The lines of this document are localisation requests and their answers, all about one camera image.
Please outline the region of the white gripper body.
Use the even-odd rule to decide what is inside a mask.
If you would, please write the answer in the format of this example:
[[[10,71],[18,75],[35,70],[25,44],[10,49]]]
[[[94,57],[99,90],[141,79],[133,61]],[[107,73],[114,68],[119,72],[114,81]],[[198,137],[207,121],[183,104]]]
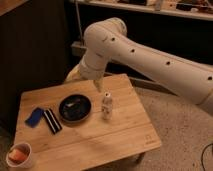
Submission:
[[[89,59],[83,57],[79,63],[79,72],[83,78],[96,80],[100,79],[106,69],[106,61],[99,59]]]

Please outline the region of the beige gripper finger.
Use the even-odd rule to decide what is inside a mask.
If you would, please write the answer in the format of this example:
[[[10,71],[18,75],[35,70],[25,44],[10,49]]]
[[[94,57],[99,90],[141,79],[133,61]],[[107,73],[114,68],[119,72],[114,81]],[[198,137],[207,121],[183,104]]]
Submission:
[[[94,86],[96,87],[98,92],[102,92],[102,83],[103,83],[103,79],[96,79],[93,80]]]
[[[74,82],[81,79],[81,75],[79,73],[79,65],[76,65],[67,75],[64,82]]]

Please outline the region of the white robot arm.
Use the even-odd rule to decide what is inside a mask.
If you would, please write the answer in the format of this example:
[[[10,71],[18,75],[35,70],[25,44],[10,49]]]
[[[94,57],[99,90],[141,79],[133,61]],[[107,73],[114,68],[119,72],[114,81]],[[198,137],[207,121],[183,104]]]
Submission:
[[[127,27],[119,18],[89,25],[84,32],[86,52],[65,83],[89,79],[101,89],[106,66],[115,60],[213,116],[213,67],[138,44],[126,34]]]

